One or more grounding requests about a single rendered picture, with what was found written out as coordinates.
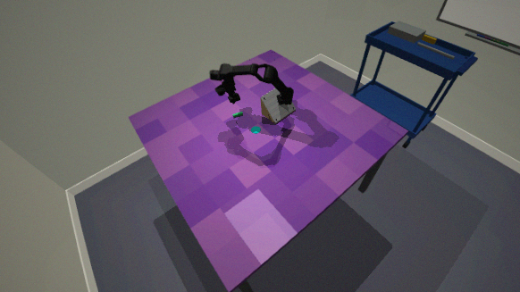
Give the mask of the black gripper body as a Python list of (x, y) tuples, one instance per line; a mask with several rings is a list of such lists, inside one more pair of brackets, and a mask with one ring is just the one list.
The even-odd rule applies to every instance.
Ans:
[[(224, 81), (223, 81), (224, 83)], [(227, 87), (228, 89), (228, 93), (231, 94), (228, 96), (229, 100), (230, 100), (230, 103), (233, 103), (233, 102), (237, 102), (240, 100), (240, 96), (238, 93), (235, 93), (234, 91), (236, 90), (235, 88), (235, 82), (233, 81), (232, 83), (230, 84), (227, 84), (227, 83), (224, 83), (225, 87)]]

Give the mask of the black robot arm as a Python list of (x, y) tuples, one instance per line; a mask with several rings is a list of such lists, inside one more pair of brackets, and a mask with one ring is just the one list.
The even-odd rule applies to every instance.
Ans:
[[(258, 68), (265, 67), (264, 77), (262, 78), (258, 73)], [(293, 88), (287, 88), (287, 86), (281, 81), (278, 76), (277, 69), (267, 63), (257, 64), (245, 64), (245, 65), (234, 65), (230, 66), (229, 64), (221, 64), (220, 69), (218, 71), (209, 71), (210, 79), (214, 80), (222, 80), (224, 83), (230, 84), (234, 81), (235, 75), (253, 75), (256, 76), (260, 81), (263, 81), (267, 84), (273, 84), (279, 91), (280, 94), (277, 95), (277, 99), (279, 105), (281, 104), (292, 104), (292, 98), (294, 94)], [(219, 96), (222, 96), (228, 93), (227, 87), (225, 87), (222, 82), (221, 85), (216, 87), (214, 90)]]

